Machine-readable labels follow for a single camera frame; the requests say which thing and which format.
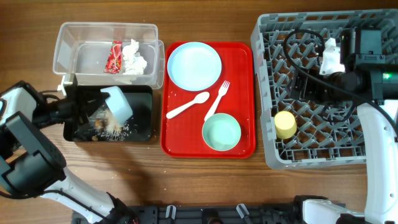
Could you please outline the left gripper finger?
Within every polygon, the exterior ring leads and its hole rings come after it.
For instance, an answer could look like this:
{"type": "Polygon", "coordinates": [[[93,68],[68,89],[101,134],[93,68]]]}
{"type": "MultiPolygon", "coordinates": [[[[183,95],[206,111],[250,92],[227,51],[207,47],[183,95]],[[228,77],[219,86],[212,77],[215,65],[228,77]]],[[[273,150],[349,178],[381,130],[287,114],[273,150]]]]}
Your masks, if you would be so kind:
{"type": "Polygon", "coordinates": [[[73,137],[91,137],[93,132],[93,124],[90,119],[82,123],[81,120],[76,121],[73,126],[73,137]]]}
{"type": "Polygon", "coordinates": [[[108,97],[107,92],[87,91],[83,102],[86,108],[98,109],[108,97]]]}

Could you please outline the rice and food scraps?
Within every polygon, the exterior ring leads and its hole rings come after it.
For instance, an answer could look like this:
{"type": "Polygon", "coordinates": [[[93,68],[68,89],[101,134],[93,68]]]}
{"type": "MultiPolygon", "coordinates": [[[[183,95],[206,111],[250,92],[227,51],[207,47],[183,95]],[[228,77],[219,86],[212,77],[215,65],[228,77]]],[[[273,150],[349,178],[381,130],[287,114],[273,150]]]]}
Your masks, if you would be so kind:
{"type": "Polygon", "coordinates": [[[77,137],[87,141],[124,141],[131,134],[128,122],[120,124],[107,107],[95,111],[88,118],[88,123],[75,131],[77,137]]]}

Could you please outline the light blue bowl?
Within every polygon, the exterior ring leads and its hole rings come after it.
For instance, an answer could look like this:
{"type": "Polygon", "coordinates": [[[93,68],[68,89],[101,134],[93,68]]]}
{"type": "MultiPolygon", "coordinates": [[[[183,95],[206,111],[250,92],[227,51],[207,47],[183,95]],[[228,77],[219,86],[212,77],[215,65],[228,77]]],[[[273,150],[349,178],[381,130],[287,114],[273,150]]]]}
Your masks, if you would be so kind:
{"type": "Polygon", "coordinates": [[[109,94],[105,102],[119,124],[124,124],[133,115],[132,108],[120,87],[102,88],[100,92],[109,94]]]}

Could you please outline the red snack wrapper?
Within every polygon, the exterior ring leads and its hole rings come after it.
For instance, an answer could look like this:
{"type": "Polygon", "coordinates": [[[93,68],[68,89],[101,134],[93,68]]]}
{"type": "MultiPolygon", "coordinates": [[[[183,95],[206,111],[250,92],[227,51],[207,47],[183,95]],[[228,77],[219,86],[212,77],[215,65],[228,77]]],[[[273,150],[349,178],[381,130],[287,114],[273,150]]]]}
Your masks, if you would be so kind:
{"type": "Polygon", "coordinates": [[[122,42],[113,41],[104,73],[119,73],[122,69],[122,42]]]}

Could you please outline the yellow plastic cup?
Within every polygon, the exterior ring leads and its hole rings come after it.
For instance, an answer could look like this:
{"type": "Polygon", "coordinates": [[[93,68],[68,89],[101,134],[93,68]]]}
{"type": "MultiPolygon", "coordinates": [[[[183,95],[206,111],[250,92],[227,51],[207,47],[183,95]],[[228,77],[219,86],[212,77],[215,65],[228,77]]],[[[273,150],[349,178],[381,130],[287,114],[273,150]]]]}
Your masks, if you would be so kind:
{"type": "Polygon", "coordinates": [[[291,138],[297,131],[295,116],[289,111],[280,111],[274,116],[276,136],[279,139],[291,138]]]}

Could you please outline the white tissue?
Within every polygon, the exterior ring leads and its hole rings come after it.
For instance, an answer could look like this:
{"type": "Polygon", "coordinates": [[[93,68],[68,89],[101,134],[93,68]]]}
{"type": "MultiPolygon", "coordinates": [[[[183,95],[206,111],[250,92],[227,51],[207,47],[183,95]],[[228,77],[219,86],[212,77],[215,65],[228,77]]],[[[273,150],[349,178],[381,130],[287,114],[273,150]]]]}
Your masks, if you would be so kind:
{"type": "Polygon", "coordinates": [[[122,49],[124,75],[143,75],[147,62],[138,52],[139,42],[131,39],[131,43],[122,49]]]}

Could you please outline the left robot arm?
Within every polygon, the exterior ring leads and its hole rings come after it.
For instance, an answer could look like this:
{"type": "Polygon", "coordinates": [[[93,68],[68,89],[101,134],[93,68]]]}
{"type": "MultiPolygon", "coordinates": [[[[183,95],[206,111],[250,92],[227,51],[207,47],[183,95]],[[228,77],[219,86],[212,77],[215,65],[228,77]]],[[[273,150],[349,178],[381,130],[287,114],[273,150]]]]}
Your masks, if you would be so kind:
{"type": "Polygon", "coordinates": [[[139,223],[139,216],[120,199],[71,172],[60,150],[41,132],[69,121],[85,124],[103,104],[118,122],[127,121],[132,109],[120,87],[81,90],[72,84],[64,99],[48,103],[47,98],[24,81],[1,93],[1,196],[50,199],[88,223],[139,223]]]}

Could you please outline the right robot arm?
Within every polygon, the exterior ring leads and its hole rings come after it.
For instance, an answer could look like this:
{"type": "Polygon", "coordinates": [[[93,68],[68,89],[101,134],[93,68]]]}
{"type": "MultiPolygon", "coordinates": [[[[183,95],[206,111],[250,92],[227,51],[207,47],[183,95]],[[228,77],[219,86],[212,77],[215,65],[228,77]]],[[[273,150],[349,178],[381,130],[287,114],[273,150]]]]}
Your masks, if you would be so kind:
{"type": "Polygon", "coordinates": [[[325,106],[352,101],[364,136],[367,168],[367,199],[363,213],[354,212],[325,198],[299,203],[304,223],[397,223],[397,65],[387,63],[379,29],[354,28],[340,37],[338,59],[329,57],[326,41],[317,32],[304,33],[320,39],[319,54],[333,69],[313,72],[297,65],[289,95],[325,106]]]}

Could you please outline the grey dishwasher rack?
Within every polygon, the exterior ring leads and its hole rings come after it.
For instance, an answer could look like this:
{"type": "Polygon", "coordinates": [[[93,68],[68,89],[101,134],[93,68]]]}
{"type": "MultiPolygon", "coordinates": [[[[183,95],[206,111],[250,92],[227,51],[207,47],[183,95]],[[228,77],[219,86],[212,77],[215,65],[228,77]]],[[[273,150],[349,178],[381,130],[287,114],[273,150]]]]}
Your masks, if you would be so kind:
{"type": "Polygon", "coordinates": [[[307,69],[319,71],[320,39],[304,33],[319,33],[324,40],[339,39],[344,30],[363,27],[382,32],[387,63],[397,63],[397,11],[373,9],[263,14],[251,34],[254,72],[261,98],[262,143],[267,165],[272,169],[315,169],[363,164],[366,151],[356,114],[345,118],[350,102],[334,108],[292,99],[286,86],[294,67],[286,56],[307,69]],[[274,116],[289,111],[295,116],[296,133],[288,139],[276,136],[274,116]]]}

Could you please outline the black plastic tray bin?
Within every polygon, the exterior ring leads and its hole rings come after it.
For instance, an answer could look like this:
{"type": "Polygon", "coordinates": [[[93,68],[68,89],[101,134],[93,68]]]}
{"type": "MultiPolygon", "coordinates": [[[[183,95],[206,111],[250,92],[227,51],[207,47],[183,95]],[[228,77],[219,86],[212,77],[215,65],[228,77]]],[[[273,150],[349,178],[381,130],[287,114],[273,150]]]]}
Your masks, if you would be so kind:
{"type": "MultiPolygon", "coordinates": [[[[120,89],[133,111],[133,115],[127,120],[132,134],[124,141],[148,141],[152,135],[152,88],[146,85],[122,85],[120,89]]],[[[107,107],[106,103],[103,103],[98,109],[103,107],[107,107]]],[[[64,139],[67,141],[87,141],[73,137],[73,126],[74,122],[65,123],[64,139]]]]}

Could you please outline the clear plastic bin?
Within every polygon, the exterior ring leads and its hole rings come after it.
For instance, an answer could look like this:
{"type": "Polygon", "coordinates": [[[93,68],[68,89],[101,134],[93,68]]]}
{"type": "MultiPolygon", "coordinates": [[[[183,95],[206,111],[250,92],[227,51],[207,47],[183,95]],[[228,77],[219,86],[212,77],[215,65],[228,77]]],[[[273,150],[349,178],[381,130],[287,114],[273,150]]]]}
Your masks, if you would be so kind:
{"type": "Polygon", "coordinates": [[[53,56],[53,73],[74,75],[80,85],[147,85],[155,90],[164,82],[165,50],[155,24],[121,22],[65,22],[53,56]],[[147,62],[142,74],[106,73],[111,47],[139,44],[137,53],[147,62]]]}

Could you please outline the cream plastic fork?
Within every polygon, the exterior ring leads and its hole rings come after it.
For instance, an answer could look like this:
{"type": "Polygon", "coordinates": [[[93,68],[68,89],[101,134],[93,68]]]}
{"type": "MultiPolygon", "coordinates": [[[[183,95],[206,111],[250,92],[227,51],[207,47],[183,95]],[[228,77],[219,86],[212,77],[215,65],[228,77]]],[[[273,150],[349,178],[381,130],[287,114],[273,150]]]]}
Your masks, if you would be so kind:
{"type": "Polygon", "coordinates": [[[215,114],[215,111],[222,99],[222,97],[225,96],[225,94],[228,92],[230,86],[230,82],[225,80],[223,84],[220,86],[220,89],[218,90],[218,96],[216,97],[215,101],[213,102],[212,106],[208,110],[207,114],[205,115],[204,121],[206,121],[208,118],[213,116],[215,114]]]}

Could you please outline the light blue plate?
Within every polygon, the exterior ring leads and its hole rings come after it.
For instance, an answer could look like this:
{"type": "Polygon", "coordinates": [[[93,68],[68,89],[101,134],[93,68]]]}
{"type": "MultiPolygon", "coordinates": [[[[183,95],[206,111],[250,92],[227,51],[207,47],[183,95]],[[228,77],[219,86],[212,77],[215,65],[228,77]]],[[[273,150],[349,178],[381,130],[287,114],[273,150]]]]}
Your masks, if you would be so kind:
{"type": "Polygon", "coordinates": [[[167,72],[171,81],[186,91],[202,91],[221,76],[222,62],[218,52],[203,42],[187,42],[169,56],[167,72]]]}

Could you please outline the red serving tray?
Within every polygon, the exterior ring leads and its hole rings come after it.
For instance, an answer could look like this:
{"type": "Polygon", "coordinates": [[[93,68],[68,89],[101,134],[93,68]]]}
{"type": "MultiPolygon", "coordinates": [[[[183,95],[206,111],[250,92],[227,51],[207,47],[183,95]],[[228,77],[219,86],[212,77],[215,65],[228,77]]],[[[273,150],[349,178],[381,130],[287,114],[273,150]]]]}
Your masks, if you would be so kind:
{"type": "Polygon", "coordinates": [[[187,42],[175,42],[165,53],[164,92],[162,100],[160,145],[170,157],[206,159],[244,159],[256,148],[256,122],[254,102],[254,72],[251,49],[240,42],[205,42],[221,57],[221,76],[211,87],[202,91],[186,91],[175,85],[169,78],[167,62],[178,46],[187,42]],[[223,82],[230,82],[228,92],[222,97],[215,114],[226,113],[240,124],[240,142],[232,150],[219,152],[208,147],[201,135],[204,118],[212,106],[223,82]],[[197,94],[207,91],[208,100],[194,104],[172,119],[166,114],[192,101],[197,94]]]}

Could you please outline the cream plastic spoon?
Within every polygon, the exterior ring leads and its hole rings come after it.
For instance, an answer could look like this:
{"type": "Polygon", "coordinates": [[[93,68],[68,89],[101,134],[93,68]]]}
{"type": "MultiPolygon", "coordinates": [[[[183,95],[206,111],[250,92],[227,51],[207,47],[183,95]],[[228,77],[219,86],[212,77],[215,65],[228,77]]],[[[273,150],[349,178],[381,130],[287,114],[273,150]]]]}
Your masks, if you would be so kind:
{"type": "Polygon", "coordinates": [[[192,101],[189,101],[188,103],[185,103],[184,105],[179,106],[178,108],[175,108],[172,111],[169,111],[166,114],[166,118],[172,119],[172,118],[176,117],[178,114],[185,111],[187,108],[193,106],[194,104],[202,104],[202,103],[206,102],[209,97],[210,97],[209,92],[207,92],[207,91],[201,92],[201,93],[197,94],[197,96],[194,97],[194,99],[192,101]]]}

